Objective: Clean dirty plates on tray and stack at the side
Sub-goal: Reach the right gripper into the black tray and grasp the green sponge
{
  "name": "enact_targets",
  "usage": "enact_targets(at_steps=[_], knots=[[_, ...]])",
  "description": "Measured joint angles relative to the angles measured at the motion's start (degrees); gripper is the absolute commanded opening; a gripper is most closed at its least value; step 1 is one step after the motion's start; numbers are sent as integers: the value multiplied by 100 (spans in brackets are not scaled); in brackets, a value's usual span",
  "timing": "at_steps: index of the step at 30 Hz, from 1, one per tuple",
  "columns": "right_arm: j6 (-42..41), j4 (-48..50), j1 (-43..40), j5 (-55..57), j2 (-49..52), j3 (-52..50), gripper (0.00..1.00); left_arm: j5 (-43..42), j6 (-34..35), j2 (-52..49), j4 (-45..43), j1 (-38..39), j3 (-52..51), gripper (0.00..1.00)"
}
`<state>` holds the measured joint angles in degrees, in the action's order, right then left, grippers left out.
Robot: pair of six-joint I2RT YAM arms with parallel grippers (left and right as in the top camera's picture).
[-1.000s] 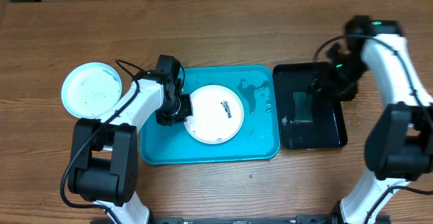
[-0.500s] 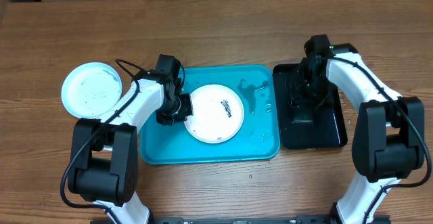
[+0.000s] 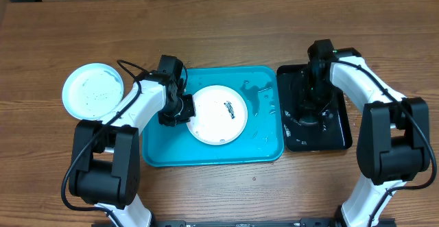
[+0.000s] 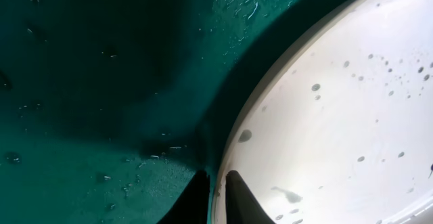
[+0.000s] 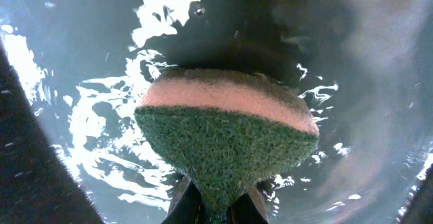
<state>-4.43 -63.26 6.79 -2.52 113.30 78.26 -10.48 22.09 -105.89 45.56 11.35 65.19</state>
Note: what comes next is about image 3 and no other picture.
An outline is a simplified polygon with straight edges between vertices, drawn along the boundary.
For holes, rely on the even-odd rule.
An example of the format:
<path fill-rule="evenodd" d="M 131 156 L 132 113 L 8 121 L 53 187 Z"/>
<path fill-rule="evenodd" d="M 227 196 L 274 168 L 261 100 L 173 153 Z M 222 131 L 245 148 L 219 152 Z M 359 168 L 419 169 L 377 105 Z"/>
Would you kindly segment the white plate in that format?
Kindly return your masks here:
<path fill-rule="evenodd" d="M 225 145 L 244 131 L 247 105 L 241 95 L 227 87 L 212 85 L 193 95 L 195 115 L 187 124 L 190 133 L 208 145 Z"/>

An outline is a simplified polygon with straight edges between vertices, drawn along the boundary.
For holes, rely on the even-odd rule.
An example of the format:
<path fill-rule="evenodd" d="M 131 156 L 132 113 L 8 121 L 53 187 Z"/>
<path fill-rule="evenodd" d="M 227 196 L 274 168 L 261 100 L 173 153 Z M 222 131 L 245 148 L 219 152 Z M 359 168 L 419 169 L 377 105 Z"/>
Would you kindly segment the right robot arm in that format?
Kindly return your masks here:
<path fill-rule="evenodd" d="M 338 88 L 362 112 L 357 142 L 361 175 L 340 207 L 337 226 L 377 226 L 397 191 L 417 191 L 433 184 L 438 166 L 429 142 L 429 110 L 420 97 L 393 90 L 353 48 L 335 49 L 329 39 L 307 50 L 298 122 L 318 123 L 330 92 Z"/>

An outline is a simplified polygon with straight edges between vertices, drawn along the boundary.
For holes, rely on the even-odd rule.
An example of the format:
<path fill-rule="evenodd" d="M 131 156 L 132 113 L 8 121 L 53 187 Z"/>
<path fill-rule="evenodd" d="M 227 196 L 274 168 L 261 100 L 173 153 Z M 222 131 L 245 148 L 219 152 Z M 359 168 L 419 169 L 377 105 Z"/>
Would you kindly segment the light blue plate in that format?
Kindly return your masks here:
<path fill-rule="evenodd" d="M 114 68 L 90 63 L 67 78 L 62 88 L 62 103 L 72 117 L 96 120 L 112 111 L 123 93 L 123 80 Z"/>

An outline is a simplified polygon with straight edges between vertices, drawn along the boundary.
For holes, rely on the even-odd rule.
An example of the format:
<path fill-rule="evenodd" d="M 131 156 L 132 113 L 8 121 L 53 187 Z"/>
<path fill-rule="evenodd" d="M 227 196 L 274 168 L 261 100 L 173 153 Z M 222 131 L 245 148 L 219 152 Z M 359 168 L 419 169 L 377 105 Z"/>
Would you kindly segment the green scrubbing sponge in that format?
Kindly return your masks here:
<path fill-rule="evenodd" d="M 302 126 L 316 126 L 319 124 L 319 119 L 313 114 L 307 114 L 303 115 L 298 122 Z"/>

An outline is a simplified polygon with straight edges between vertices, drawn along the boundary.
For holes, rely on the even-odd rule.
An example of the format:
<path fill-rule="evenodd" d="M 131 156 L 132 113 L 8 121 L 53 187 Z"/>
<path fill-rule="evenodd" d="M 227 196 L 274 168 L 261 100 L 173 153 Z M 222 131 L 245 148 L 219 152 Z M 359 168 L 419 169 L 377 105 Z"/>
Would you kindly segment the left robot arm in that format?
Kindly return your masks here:
<path fill-rule="evenodd" d="M 139 136 L 151 118 L 175 127 L 195 116 L 193 97 L 185 94 L 187 68 L 177 57 L 161 56 L 156 70 L 141 69 L 133 80 L 132 90 L 109 115 L 77 124 L 60 190 L 67 208 L 104 212 L 113 226 L 155 224 L 137 194 Z"/>

